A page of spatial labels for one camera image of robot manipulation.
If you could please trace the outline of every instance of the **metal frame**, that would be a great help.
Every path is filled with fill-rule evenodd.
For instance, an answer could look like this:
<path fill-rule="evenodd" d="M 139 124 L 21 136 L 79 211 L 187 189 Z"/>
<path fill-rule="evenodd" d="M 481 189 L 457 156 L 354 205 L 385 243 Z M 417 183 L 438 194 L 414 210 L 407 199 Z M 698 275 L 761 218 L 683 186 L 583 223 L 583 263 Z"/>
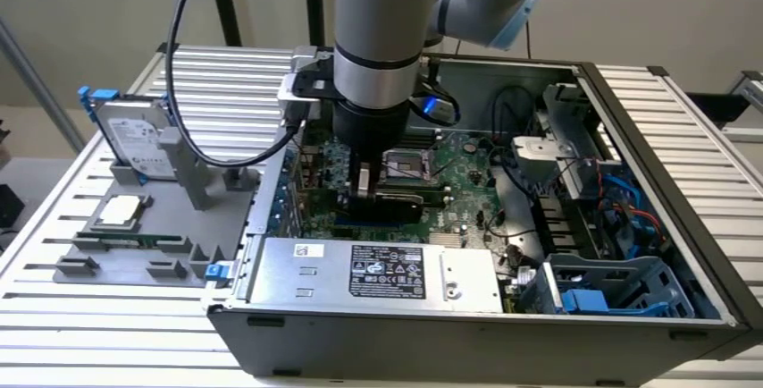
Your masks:
<path fill-rule="evenodd" d="M 3 21 L 3 17 L 0 17 L 0 50 L 6 53 L 6 57 L 14 65 L 19 77 L 27 84 L 33 95 L 38 99 L 39 105 L 46 110 L 63 138 L 67 140 L 70 147 L 73 147 L 74 153 L 78 154 L 85 148 L 83 134 L 77 128 L 73 118 L 70 118 L 70 115 L 59 105 L 57 98 L 49 90 L 49 86 L 46 86 L 46 82 L 38 75 L 38 71 L 35 71 L 35 67 L 27 59 L 25 50 L 14 39 L 14 34 Z"/>
<path fill-rule="evenodd" d="M 750 102 L 750 109 L 763 113 L 763 74 L 761 72 L 742 72 L 742 78 L 730 89 L 730 93 L 741 95 Z M 763 131 L 760 128 L 738 127 L 734 123 L 726 124 L 722 133 L 735 143 L 763 143 Z"/>
<path fill-rule="evenodd" d="M 239 20 L 237 19 L 237 5 L 234 0 L 215 0 L 218 6 L 219 25 L 223 28 L 223 36 L 227 46 L 242 46 L 242 33 L 239 32 Z"/>
<path fill-rule="evenodd" d="M 219 84 L 257 80 L 242 77 L 246 71 L 250 74 L 283 71 L 275 68 L 279 64 L 289 69 L 289 63 L 273 58 L 289 57 L 286 51 L 191 46 L 182 46 L 181 51 L 186 52 L 182 61 L 186 72 L 221 74 L 198 75 L 193 79 L 197 93 L 186 87 L 185 93 L 197 96 L 186 99 L 197 101 L 190 107 L 209 108 L 206 113 L 197 110 L 198 121 L 234 115 L 231 108 L 237 106 L 245 110 L 259 109 L 270 103 L 255 98 L 275 99 L 275 93 L 267 89 L 222 88 Z M 162 71 L 162 59 L 162 55 L 154 57 L 134 92 L 159 91 L 162 84 L 155 78 Z M 207 300 L 222 303 L 230 290 L 51 282 L 49 265 L 70 248 L 67 242 L 57 243 L 57 238 L 66 238 L 67 232 L 83 223 L 78 217 L 89 216 L 95 208 L 93 197 L 111 183 L 110 157 L 103 140 L 97 136 L 0 257 L 0 362 L 5 363 L 0 386 L 335 386 L 337 383 L 327 380 L 255 379 L 241 370 L 198 301 L 205 295 Z M 763 289 L 750 288 L 763 299 Z M 762 362 L 763 347 L 730 361 L 691 361 L 649 382 L 645 388 L 758 388 L 763 381 Z M 366 387 L 401 386 L 401 383 L 375 381 L 349 383 Z"/>

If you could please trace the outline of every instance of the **capacitor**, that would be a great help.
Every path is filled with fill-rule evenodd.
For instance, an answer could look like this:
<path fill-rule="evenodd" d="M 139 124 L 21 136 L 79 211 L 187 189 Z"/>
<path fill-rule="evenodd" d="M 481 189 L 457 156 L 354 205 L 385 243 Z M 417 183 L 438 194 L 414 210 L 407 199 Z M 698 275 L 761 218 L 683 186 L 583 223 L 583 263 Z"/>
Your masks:
<path fill-rule="evenodd" d="M 473 154 L 475 154 L 477 151 L 478 151 L 478 146 L 477 146 L 475 144 L 467 142 L 467 143 L 465 144 L 465 146 L 462 147 L 462 149 L 465 150 L 465 152 L 466 152 L 469 155 L 473 155 Z"/>
<path fill-rule="evenodd" d="M 493 189 L 495 188 L 495 186 L 497 186 L 497 177 L 493 176 L 493 172 L 489 171 L 489 181 L 486 182 L 486 187 Z"/>
<path fill-rule="evenodd" d="M 486 213 L 481 210 L 477 213 L 477 227 L 479 230 L 483 230 L 486 228 Z"/>
<path fill-rule="evenodd" d="M 459 229 L 459 233 L 462 235 L 462 248 L 466 248 L 466 244 L 469 243 L 469 236 L 466 236 L 469 232 L 469 226 L 462 224 L 462 228 Z"/>

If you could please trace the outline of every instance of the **metal case panel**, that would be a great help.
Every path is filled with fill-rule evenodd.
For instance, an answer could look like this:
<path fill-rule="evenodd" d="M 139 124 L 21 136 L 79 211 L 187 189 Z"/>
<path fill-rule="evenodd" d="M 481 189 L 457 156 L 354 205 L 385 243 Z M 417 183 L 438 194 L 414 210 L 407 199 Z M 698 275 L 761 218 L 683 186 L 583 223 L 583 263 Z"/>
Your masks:
<path fill-rule="evenodd" d="M 610 103 L 611 120 L 629 130 L 631 151 L 642 153 L 654 166 L 649 174 L 666 196 L 662 204 L 681 224 L 682 236 L 737 320 L 753 328 L 747 336 L 706 356 L 730 358 L 763 341 L 763 307 L 757 297 L 761 263 L 757 251 L 746 246 L 763 240 L 763 175 L 669 76 L 654 75 L 649 68 L 614 66 L 587 72 L 597 78 L 602 95 L 622 101 Z M 646 84 L 650 90 L 637 90 Z M 646 117 L 654 101 L 661 111 L 670 109 L 681 116 L 681 123 L 673 117 Z M 626 124 L 623 117 L 633 121 Z"/>
<path fill-rule="evenodd" d="M 737 332 L 563 319 L 255 314 L 209 317 L 255 376 L 638 386 Z"/>

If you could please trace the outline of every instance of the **aluminum extrusion table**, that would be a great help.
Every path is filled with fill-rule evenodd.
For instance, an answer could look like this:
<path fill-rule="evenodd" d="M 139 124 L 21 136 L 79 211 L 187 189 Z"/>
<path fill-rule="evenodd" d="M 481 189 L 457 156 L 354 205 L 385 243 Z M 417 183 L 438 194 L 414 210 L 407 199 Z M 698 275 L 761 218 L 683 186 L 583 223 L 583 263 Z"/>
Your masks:
<path fill-rule="evenodd" d="M 209 154 L 246 157 L 267 148 L 281 118 L 275 94 L 289 71 L 290 51 L 181 46 L 175 65 L 186 122 Z M 685 144 L 693 141 L 709 150 L 711 144 L 719 147 L 703 134 L 697 113 L 687 107 L 687 101 L 681 100 L 671 81 L 653 77 L 645 68 L 601 68 L 641 127 L 655 128 L 657 119 L 673 118 L 674 122 L 663 126 L 679 126 L 677 131 L 690 134 L 679 135 L 674 147 L 685 139 L 689 139 Z M 130 92 L 158 97 L 163 86 L 163 55 L 158 54 Z M 661 112 L 666 115 L 649 114 Z M 661 157 L 667 157 L 663 161 L 670 163 L 677 156 L 671 151 L 677 149 L 657 150 L 658 154 L 663 151 Z M 718 153 L 726 155 L 727 151 L 725 148 Z M 0 386 L 337 386 L 330 381 L 255 379 L 247 375 L 205 315 L 199 302 L 206 294 L 202 289 L 53 281 L 54 264 L 73 246 L 70 238 L 85 226 L 113 182 L 109 171 L 113 157 L 102 136 L 97 135 L 0 257 Z M 718 169 L 710 169 L 709 175 L 746 178 L 735 170 L 737 161 L 729 162 L 730 166 L 718 154 L 709 160 L 719 160 Z M 693 172 L 683 165 L 667 166 L 679 175 L 677 181 L 685 181 L 682 175 Z M 717 199 L 707 196 L 711 190 L 693 188 L 689 183 L 679 186 L 693 200 Z M 738 188 L 735 192 L 753 192 L 747 187 Z M 763 202 L 750 209 L 753 217 L 745 220 L 758 220 L 761 228 Z M 703 211 L 701 216 L 713 226 L 713 210 Z M 722 246 L 763 300 L 763 243 L 733 240 Z M 221 297 L 227 294 L 219 291 Z M 343 385 L 433 386 L 353 381 Z M 726 362 L 693 361 L 646 385 L 649 388 L 761 386 L 761 346 Z"/>

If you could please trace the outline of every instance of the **black cable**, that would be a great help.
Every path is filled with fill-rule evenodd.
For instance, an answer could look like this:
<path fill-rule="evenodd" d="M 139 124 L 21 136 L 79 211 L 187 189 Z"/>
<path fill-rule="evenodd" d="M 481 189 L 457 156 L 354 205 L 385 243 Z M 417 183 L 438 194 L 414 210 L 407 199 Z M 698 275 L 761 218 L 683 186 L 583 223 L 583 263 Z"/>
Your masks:
<path fill-rule="evenodd" d="M 554 177 L 554 179 L 549 182 L 549 184 L 546 185 L 546 187 L 549 187 L 551 184 L 554 184 L 559 178 L 562 178 L 562 175 L 565 175 L 565 172 L 567 172 L 570 170 L 570 168 L 573 167 L 573 164 L 581 162 L 586 160 L 585 158 L 577 158 L 575 160 L 573 160 L 567 166 L 565 166 L 565 169 L 562 169 L 562 171 L 557 174 L 557 176 Z"/>
<path fill-rule="evenodd" d="M 441 167 L 437 171 L 434 171 L 433 178 L 438 176 L 441 173 L 443 173 L 445 168 L 449 167 L 451 164 L 454 164 L 457 160 L 458 157 L 454 157 L 449 162 L 446 162 L 446 164 L 443 164 L 443 167 Z"/>
<path fill-rule="evenodd" d="M 534 51 L 530 44 L 530 19 L 525 22 L 525 37 L 527 38 L 527 58 L 534 58 Z"/>
<path fill-rule="evenodd" d="M 499 101 L 502 99 L 503 94 L 507 91 L 515 90 L 515 89 L 525 92 L 525 94 L 530 98 L 530 101 L 531 102 L 534 101 L 534 94 L 531 93 L 531 91 L 525 86 L 521 86 L 519 84 L 511 84 L 499 90 L 499 92 L 497 93 L 497 96 L 493 99 L 493 103 L 490 104 L 490 106 L 491 106 L 491 108 L 490 108 L 490 113 L 491 113 L 491 116 L 490 116 L 490 122 L 491 122 L 490 132 L 491 132 L 493 137 L 497 136 L 497 108 L 499 107 Z M 525 128 L 522 128 L 519 115 L 514 111 L 514 108 L 511 108 L 511 106 L 506 102 L 503 102 L 501 104 L 501 108 L 507 108 L 510 110 L 510 114 L 513 116 L 514 123 L 515 123 L 517 128 L 518 128 L 518 132 L 522 133 L 522 131 L 529 130 L 530 125 L 534 122 L 534 114 L 530 115 L 527 125 Z M 502 136 L 502 135 L 503 135 L 503 121 L 501 121 L 501 135 L 499 136 Z"/>
<path fill-rule="evenodd" d="M 525 188 L 525 186 L 521 184 L 519 180 L 514 176 L 514 173 L 511 173 L 510 167 L 506 163 L 506 158 L 503 157 L 501 158 L 501 167 L 503 168 L 503 172 L 506 173 L 506 175 L 510 177 L 511 183 L 518 188 L 518 190 L 522 191 L 522 194 L 525 194 L 525 196 L 527 196 L 530 200 L 535 200 L 535 195 L 531 193 L 530 190 Z"/>
<path fill-rule="evenodd" d="M 493 234 L 493 235 L 494 235 L 495 237 L 498 237 L 498 238 L 509 239 L 509 238 L 517 238 L 518 236 L 523 236 L 523 235 L 527 234 L 527 233 L 535 233 L 535 229 L 529 229 L 529 230 L 525 230 L 525 231 L 522 231 L 522 232 L 519 232 L 519 233 L 513 233 L 513 234 L 501 234 L 501 233 L 497 233 L 497 232 L 493 230 L 493 223 L 497 221 L 497 218 L 499 217 L 501 212 L 503 212 L 503 211 L 497 212 L 497 213 L 490 217 L 490 221 L 489 221 L 489 223 L 486 224 L 486 228 L 489 229 L 490 234 Z"/>
<path fill-rule="evenodd" d="M 6 234 L 19 234 L 19 230 L 3 230 L 0 232 L 0 236 L 6 235 Z M 0 247 L 0 254 L 3 254 L 6 252 L 6 248 Z"/>
<path fill-rule="evenodd" d="M 169 106 L 170 106 L 170 112 L 175 118 L 175 123 L 177 123 L 177 127 L 178 130 L 181 131 L 181 136 L 183 136 L 183 139 L 186 141 L 186 143 L 189 144 L 189 146 L 191 147 L 191 150 L 194 151 L 194 154 L 197 155 L 197 157 L 199 157 L 201 160 L 205 161 L 205 163 L 211 164 L 214 166 L 218 167 L 226 167 L 226 168 L 239 168 L 239 167 L 246 167 L 246 166 L 251 166 L 254 164 L 259 164 L 262 163 L 265 160 L 267 160 L 271 156 L 275 155 L 275 153 L 278 153 L 278 151 L 281 151 L 281 149 L 287 145 L 289 141 L 293 139 L 293 137 L 298 134 L 298 130 L 299 130 L 299 125 L 302 123 L 302 118 L 298 118 L 302 116 L 302 110 L 305 109 L 305 106 L 298 106 L 295 105 L 293 107 L 293 110 L 290 112 L 290 106 L 286 109 L 286 134 L 282 137 L 282 139 L 266 150 L 263 151 L 263 153 L 261 153 L 258 156 L 247 158 L 245 160 L 218 160 L 210 156 L 207 156 L 205 154 L 205 152 L 202 151 L 202 149 L 199 148 L 199 146 L 197 145 L 197 143 L 194 142 L 193 138 L 191 138 L 191 133 L 189 132 L 189 129 L 186 127 L 186 124 L 183 122 L 183 116 L 181 115 L 181 108 L 178 107 L 178 99 L 175 98 L 175 84 L 174 84 L 174 47 L 175 47 L 175 40 L 178 39 L 178 30 L 181 28 L 181 20 L 183 19 L 183 11 L 186 9 L 186 2 L 189 0 L 178 0 L 178 3 L 175 5 L 175 13 L 174 13 L 174 18 L 173 18 L 173 24 L 170 26 L 170 34 L 167 36 L 167 54 L 165 55 L 165 72 L 166 72 L 166 81 L 167 81 L 167 102 L 169 102 Z"/>

